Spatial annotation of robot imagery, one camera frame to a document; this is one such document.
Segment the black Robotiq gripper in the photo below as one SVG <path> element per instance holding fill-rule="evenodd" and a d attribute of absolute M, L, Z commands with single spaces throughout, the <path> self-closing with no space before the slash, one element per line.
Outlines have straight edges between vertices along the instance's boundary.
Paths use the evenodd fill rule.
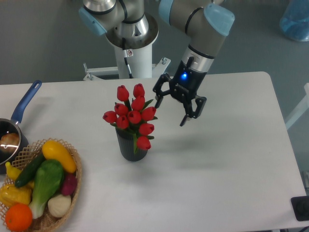
<path fill-rule="evenodd" d="M 197 91 L 206 75 L 206 72 L 199 72 L 193 69 L 194 60 L 188 60 L 186 63 L 180 62 L 178 69 L 170 80 L 167 73 L 160 75 L 156 84 L 153 87 L 153 92 L 156 94 L 155 108 L 159 108 L 164 96 L 170 94 L 171 96 L 183 103 L 185 109 L 185 116 L 183 117 L 180 126 L 182 127 L 187 120 L 193 118 L 197 119 L 206 104 L 207 98 L 197 95 Z M 169 83 L 167 90 L 163 91 L 164 83 Z M 192 102 L 196 104 L 196 109 L 193 110 Z"/>

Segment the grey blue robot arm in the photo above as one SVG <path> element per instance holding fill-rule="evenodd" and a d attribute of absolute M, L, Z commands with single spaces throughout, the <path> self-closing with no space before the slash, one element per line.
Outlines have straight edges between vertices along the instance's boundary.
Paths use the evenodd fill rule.
<path fill-rule="evenodd" d="M 176 73 L 162 73 L 154 86 L 156 107 L 170 95 L 183 104 L 184 120 L 198 118 L 206 98 L 197 91 L 234 23 L 234 14 L 219 0 L 163 0 L 162 20 L 190 38 Z M 145 12 L 142 0 L 85 0 L 82 22 L 114 46 L 119 77 L 152 76 L 152 45 L 158 36 L 156 20 Z"/>

